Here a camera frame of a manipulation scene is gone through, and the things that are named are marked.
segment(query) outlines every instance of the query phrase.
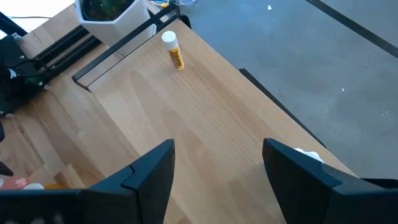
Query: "black metal frame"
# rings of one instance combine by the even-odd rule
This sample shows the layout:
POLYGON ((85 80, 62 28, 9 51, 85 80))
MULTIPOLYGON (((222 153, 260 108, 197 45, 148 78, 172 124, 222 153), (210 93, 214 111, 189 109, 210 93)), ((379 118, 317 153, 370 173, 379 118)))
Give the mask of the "black metal frame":
POLYGON ((26 30, 24 30, 14 21, 10 20, 10 18, 8 18, 2 12, 0 12, 0 30, 5 32, 7 35, 12 35, 16 33, 23 37, 27 34, 26 30))
POLYGON ((3 63, 4 66, 12 66, 25 62, 13 67, 13 70, 18 76, 25 80, 25 84, 22 83, 21 85, 14 86, 10 83, 10 86, 14 86, 13 88, 15 88, 19 94, 12 99, 5 99, 2 98, 3 96, 0 92, 0 117, 12 113, 16 108, 31 100, 51 79, 61 74, 64 70, 101 44, 97 38, 91 36, 74 49, 67 52, 63 57, 48 65, 44 72, 40 72, 44 65, 56 59, 80 39, 87 36, 87 34, 88 31, 86 29, 82 26, 78 26, 32 59, 28 59, 11 36, 7 36, 0 40, 0 57, 1 63, 3 63))
POLYGON ((96 59, 91 61, 88 65, 86 65, 84 68, 82 68, 79 72, 77 72, 74 76, 72 76, 73 81, 79 85, 80 87, 84 88, 85 90, 89 91, 88 87, 99 77, 101 77, 103 74, 105 74, 107 71, 104 71, 99 77, 97 77, 94 81, 92 81, 89 85, 84 86, 82 83, 79 82, 79 79, 81 79, 84 75, 86 75, 90 70, 95 68, 98 64, 100 64, 103 60, 107 59, 109 56, 111 56, 113 53, 115 53, 117 50, 119 50, 123 45, 128 43, 131 39, 135 38, 137 35, 139 35, 142 31, 146 30, 148 27, 150 27, 152 24, 157 25, 157 32, 161 31, 164 27, 168 26, 170 23, 172 23, 176 19, 180 19, 182 22, 184 22, 189 28, 191 28, 191 24, 189 21, 189 18, 183 14, 180 13, 180 8, 177 6, 175 1, 170 1, 169 6, 164 8, 163 10, 159 11, 157 14, 152 14, 153 16, 145 21, 143 24, 141 24, 137 29, 134 29, 131 31, 127 36, 125 36, 123 39, 121 39, 119 42, 114 44, 112 47, 110 47, 108 50, 103 52, 100 56, 98 56, 96 59), (162 22, 160 19, 167 14, 170 14, 171 12, 175 12, 176 15, 172 16, 169 18, 167 21, 162 22))

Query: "white cap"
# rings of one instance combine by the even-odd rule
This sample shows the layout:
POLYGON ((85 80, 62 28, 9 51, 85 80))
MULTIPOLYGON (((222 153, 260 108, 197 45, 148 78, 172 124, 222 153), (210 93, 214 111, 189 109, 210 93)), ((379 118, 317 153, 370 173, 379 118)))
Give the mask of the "white cap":
POLYGON ((313 159, 316 159, 316 160, 318 160, 318 161, 320 161, 320 162, 324 162, 324 161, 321 159, 321 157, 319 156, 319 154, 316 153, 316 152, 306 152, 306 151, 304 151, 304 150, 301 149, 301 148, 295 148, 295 150, 298 151, 298 152, 301 152, 301 153, 303 153, 303 154, 306 154, 307 156, 312 157, 313 159))
POLYGON ((177 36, 173 31, 166 31, 162 34, 162 40, 167 50, 173 50, 178 47, 177 36))

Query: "glue stick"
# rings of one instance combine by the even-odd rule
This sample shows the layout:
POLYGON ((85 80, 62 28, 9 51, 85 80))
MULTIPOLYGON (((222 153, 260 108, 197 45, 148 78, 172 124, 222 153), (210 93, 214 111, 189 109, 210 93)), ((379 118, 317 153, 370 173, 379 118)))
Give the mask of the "glue stick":
POLYGON ((169 54, 174 63, 174 67, 177 70, 181 70, 184 68, 184 62, 182 61, 181 50, 178 46, 177 36, 173 31, 166 31, 162 35, 162 40, 164 45, 166 46, 169 54))

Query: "white plastic container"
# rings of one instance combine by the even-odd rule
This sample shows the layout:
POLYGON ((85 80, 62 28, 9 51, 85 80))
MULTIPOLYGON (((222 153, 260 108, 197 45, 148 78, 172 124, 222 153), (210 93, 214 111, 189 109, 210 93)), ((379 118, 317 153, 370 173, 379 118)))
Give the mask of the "white plastic container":
POLYGON ((178 46, 177 36, 173 31, 166 31, 162 34, 163 44, 165 45, 169 55, 173 61, 174 67, 177 70, 184 68, 184 61, 181 56, 181 49, 178 46))
MULTIPOLYGON (((145 0, 135 0, 113 21, 86 21, 81 14, 82 0, 75 0, 75 6, 79 23, 102 43, 112 47, 150 18, 145 2, 145 0)), ((156 25, 153 24, 121 47, 118 53, 126 57, 155 33, 156 25)))

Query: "black cable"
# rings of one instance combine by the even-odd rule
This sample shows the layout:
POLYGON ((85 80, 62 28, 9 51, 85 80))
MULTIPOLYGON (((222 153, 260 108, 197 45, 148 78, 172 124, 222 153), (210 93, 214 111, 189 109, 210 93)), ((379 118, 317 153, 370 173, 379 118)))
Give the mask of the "black cable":
POLYGON ((8 16, 10 19, 51 19, 46 16, 8 16))
POLYGON ((5 67, 5 68, 15 68, 15 67, 21 66, 21 65, 23 65, 23 64, 25 64, 25 63, 27 63, 27 62, 39 62, 44 68, 47 67, 47 65, 44 64, 44 63, 43 63, 42 61, 40 61, 39 59, 27 59, 27 60, 23 60, 23 61, 21 61, 21 62, 15 64, 15 65, 6 65, 6 66, 4 66, 4 67, 5 67))
POLYGON ((34 77, 42 77, 47 71, 40 72, 36 75, 26 75, 23 78, 34 78, 34 77))

